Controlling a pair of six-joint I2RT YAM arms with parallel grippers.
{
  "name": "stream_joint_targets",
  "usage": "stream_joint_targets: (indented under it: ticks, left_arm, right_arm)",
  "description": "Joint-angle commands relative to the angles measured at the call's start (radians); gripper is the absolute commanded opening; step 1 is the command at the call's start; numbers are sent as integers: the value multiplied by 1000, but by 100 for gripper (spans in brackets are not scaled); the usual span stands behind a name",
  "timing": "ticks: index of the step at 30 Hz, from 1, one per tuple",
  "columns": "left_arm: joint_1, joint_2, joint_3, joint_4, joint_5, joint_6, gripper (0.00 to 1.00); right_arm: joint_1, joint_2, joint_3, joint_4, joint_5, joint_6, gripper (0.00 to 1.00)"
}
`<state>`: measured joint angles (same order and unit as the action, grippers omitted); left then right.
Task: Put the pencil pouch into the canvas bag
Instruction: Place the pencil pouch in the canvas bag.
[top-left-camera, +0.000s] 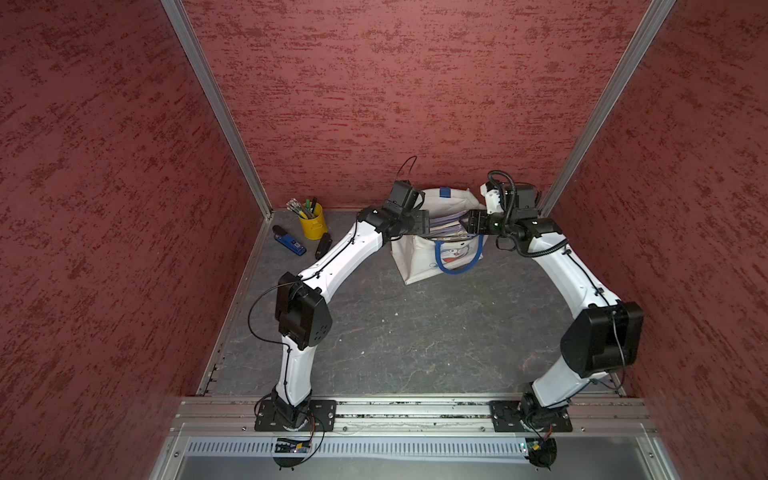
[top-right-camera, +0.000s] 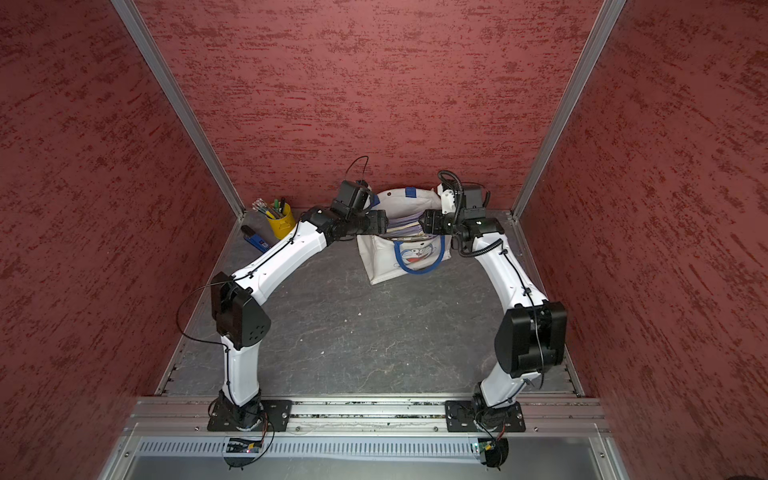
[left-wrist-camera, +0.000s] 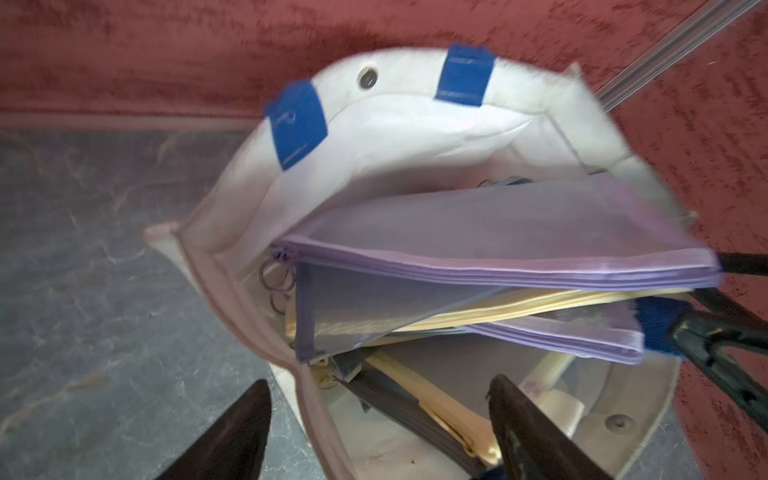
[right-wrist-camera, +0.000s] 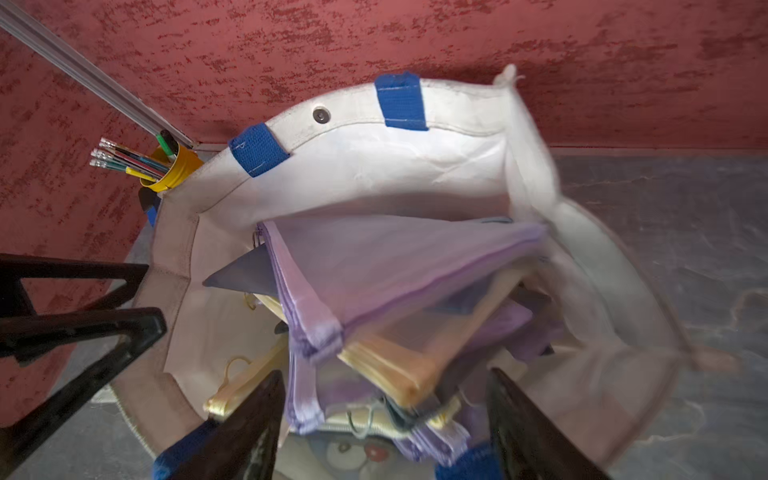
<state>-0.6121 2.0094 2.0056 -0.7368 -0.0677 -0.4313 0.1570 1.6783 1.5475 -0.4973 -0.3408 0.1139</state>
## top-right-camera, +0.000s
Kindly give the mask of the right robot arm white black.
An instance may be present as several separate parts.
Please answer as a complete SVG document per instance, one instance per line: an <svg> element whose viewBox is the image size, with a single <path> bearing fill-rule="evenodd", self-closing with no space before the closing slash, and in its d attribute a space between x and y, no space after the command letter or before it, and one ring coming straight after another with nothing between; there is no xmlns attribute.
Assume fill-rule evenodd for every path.
<svg viewBox="0 0 768 480"><path fill-rule="evenodd" d="M447 235L459 256L479 262L503 308L494 338L496 364L479 382L471 407L473 421L501 428L525 387L544 383L563 361L567 311L536 287L518 260L500 220L486 212L490 194L449 170L438 172L441 207L419 218L424 232Z"/></svg>

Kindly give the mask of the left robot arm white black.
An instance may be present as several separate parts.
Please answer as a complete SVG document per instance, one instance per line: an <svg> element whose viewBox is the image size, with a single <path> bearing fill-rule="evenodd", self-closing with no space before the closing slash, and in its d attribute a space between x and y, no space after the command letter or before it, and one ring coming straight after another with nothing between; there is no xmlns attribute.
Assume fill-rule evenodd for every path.
<svg viewBox="0 0 768 480"><path fill-rule="evenodd" d="M385 232L386 213L373 208L372 197L367 182L343 181L328 207L306 210L291 232L257 260L233 274L220 272L191 292L210 293L219 338L195 338L182 326L179 332L192 342L217 346L224 354L224 381L209 406L209 431L264 435L271 422L276 423L275 430L285 429L282 421L286 415L270 413L261 400L259 349L271 328L263 305L305 261L332 243Z"/></svg>

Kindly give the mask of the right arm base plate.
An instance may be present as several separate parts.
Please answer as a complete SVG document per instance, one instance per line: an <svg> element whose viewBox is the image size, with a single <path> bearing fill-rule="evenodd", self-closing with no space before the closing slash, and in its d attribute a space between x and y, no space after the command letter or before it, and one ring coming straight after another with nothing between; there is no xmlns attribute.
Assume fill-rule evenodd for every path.
<svg viewBox="0 0 768 480"><path fill-rule="evenodd" d="M449 432L522 433L526 431L521 405L485 408L473 401L449 400L444 404Z"/></svg>

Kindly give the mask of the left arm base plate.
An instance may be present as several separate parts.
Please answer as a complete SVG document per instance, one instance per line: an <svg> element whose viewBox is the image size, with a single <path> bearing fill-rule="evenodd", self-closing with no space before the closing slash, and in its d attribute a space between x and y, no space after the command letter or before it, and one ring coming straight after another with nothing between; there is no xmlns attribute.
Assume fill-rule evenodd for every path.
<svg viewBox="0 0 768 480"><path fill-rule="evenodd" d="M237 406L222 396L210 405L207 430L250 433L272 429L285 432L292 407L293 402L287 399L255 399L245 406Z"/></svg>

